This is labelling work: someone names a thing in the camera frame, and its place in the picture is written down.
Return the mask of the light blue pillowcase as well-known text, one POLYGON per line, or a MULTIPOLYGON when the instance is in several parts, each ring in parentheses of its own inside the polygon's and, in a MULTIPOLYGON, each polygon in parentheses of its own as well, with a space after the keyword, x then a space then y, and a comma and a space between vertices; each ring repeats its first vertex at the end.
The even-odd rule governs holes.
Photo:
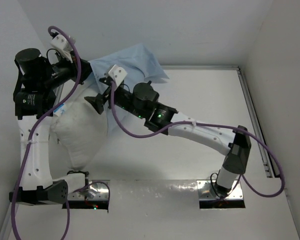
POLYGON ((107 86, 99 82, 99 79, 113 65, 118 65, 127 72, 124 83, 130 89, 137 83, 146 82, 147 80, 161 84, 169 78, 155 55, 142 43, 93 59, 89 63, 92 73, 87 78, 90 84, 88 89, 96 94, 102 94, 107 89, 107 86))

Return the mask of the white pillow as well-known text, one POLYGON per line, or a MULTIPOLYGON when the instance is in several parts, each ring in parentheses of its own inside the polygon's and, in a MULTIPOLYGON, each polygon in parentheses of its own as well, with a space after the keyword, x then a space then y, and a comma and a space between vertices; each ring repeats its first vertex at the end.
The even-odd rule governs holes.
POLYGON ((98 114, 83 96, 79 96, 53 112, 50 131, 66 149, 69 167, 82 170, 107 139, 107 116, 98 114))

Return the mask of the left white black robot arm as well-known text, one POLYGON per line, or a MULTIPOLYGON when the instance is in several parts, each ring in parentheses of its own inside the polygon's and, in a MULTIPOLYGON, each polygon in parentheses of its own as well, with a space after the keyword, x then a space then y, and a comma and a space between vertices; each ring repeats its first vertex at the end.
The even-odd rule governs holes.
POLYGON ((37 48, 23 49, 15 55, 18 77, 13 91, 14 114, 20 134, 22 176, 9 193, 9 201, 22 205, 52 205, 66 202, 69 177, 85 180, 83 173, 71 171, 53 179, 49 166, 50 124, 57 104, 55 90, 80 77, 82 84, 92 69, 76 57, 73 50, 56 51, 58 61, 50 63, 37 48))

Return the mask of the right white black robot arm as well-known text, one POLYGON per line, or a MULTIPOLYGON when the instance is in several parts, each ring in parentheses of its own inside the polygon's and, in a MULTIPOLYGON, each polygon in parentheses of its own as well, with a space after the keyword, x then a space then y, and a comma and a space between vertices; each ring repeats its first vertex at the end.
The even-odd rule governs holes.
POLYGON ((181 137, 222 154, 225 157, 222 167, 216 180, 210 184, 219 198, 224 198, 231 191, 237 177, 246 172, 252 144, 244 126, 228 128, 196 121, 175 108, 160 103, 160 95, 153 89, 151 82, 137 83, 132 91, 124 89, 122 84, 116 85, 110 77, 103 77, 100 82, 106 84, 107 89, 102 94, 86 96, 84 99, 98 114, 102 114, 105 104, 108 104, 117 125, 129 136, 137 139, 150 138, 157 134, 181 137), (129 132, 121 124, 115 107, 144 119, 144 126, 151 133, 136 135, 129 132))

